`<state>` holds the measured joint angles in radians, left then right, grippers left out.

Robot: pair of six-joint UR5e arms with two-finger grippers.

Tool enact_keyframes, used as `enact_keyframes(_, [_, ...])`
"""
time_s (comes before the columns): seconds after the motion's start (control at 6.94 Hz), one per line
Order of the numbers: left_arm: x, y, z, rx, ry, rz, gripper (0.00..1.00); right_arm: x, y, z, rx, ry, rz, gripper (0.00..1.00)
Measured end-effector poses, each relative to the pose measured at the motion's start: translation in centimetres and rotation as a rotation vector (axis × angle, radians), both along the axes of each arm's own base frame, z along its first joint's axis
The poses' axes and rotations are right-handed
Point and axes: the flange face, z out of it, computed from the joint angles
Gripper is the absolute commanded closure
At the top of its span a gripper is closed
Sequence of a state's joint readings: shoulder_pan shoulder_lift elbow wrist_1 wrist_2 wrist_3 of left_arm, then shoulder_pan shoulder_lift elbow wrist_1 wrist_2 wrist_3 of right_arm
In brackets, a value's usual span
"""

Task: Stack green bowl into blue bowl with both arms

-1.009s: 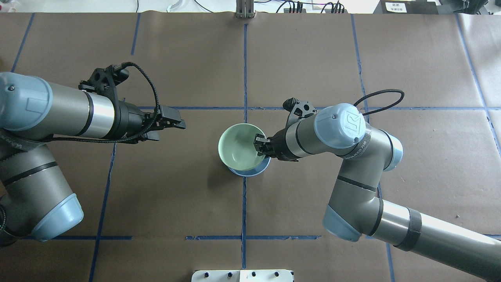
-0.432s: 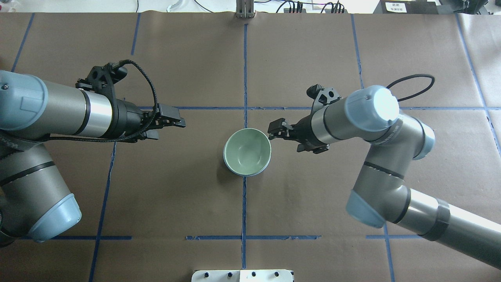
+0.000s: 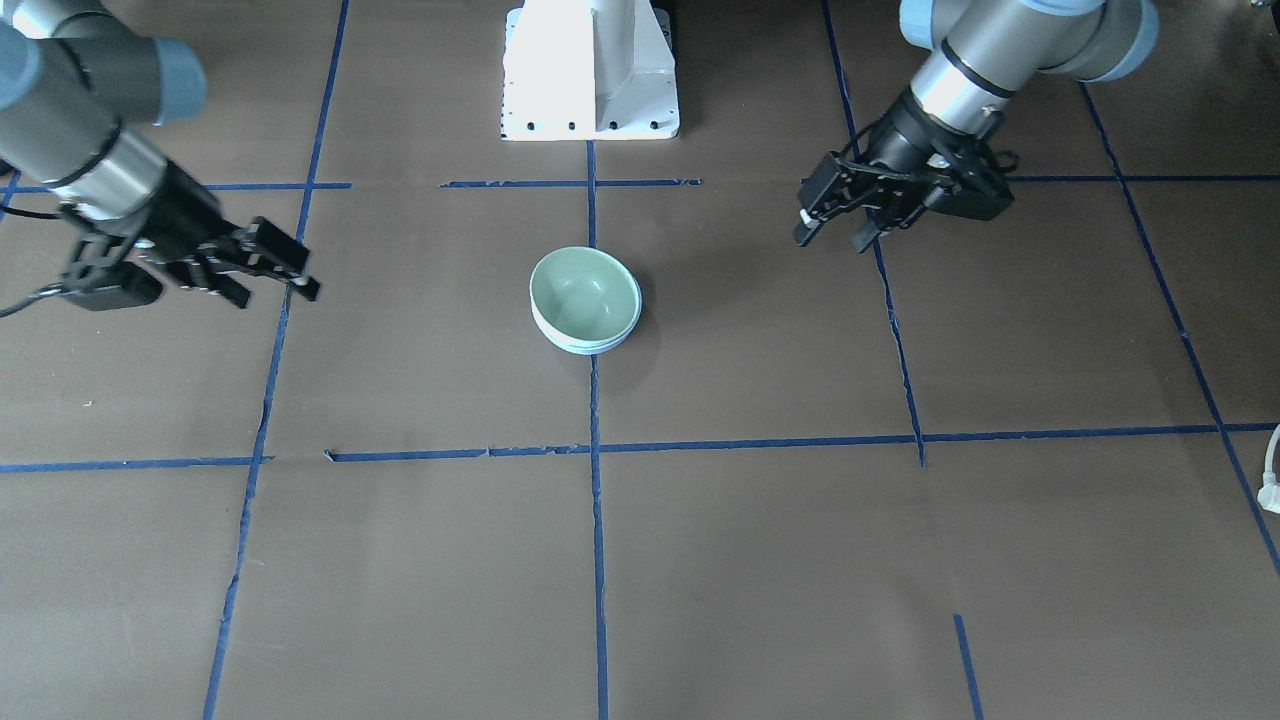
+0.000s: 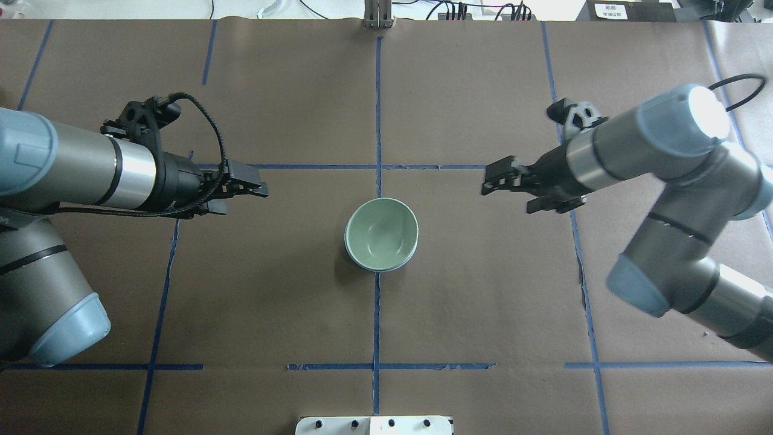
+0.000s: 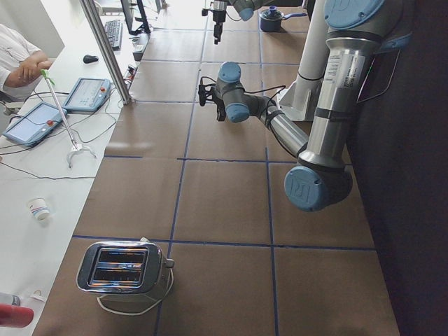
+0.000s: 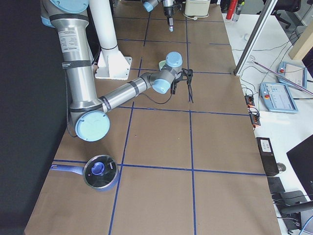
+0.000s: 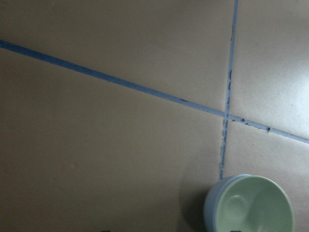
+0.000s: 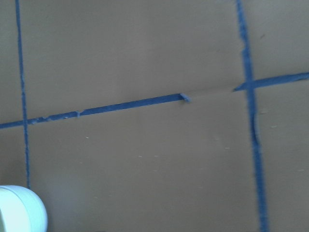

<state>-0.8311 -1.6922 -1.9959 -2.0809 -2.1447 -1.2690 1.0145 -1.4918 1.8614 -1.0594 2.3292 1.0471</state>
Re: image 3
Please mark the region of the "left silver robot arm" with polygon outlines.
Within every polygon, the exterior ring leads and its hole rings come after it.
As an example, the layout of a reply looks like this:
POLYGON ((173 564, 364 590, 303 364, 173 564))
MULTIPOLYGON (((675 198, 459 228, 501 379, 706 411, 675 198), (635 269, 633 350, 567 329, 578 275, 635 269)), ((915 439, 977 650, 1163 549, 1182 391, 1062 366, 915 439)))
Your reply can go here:
POLYGON ((833 218, 864 211, 852 243, 865 250, 928 213, 988 222, 1014 200, 1014 152, 991 137, 1038 74, 1084 83, 1138 69, 1158 40, 1152 1, 904 1, 899 28, 928 58, 890 109, 801 187, 797 246, 833 218))

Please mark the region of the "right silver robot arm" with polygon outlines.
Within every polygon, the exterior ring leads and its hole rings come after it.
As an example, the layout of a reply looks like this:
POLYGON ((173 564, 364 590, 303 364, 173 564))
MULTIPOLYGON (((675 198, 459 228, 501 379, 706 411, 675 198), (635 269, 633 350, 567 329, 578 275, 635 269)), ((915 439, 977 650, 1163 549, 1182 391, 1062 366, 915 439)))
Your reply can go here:
POLYGON ((141 307, 163 281, 246 307, 237 275, 308 301, 310 251, 270 220, 229 222, 219 200, 140 124, 198 115, 207 81, 191 47, 137 35, 100 1, 5 1, 3 164, 58 197, 79 238, 56 281, 3 310, 61 297, 90 311, 141 307))

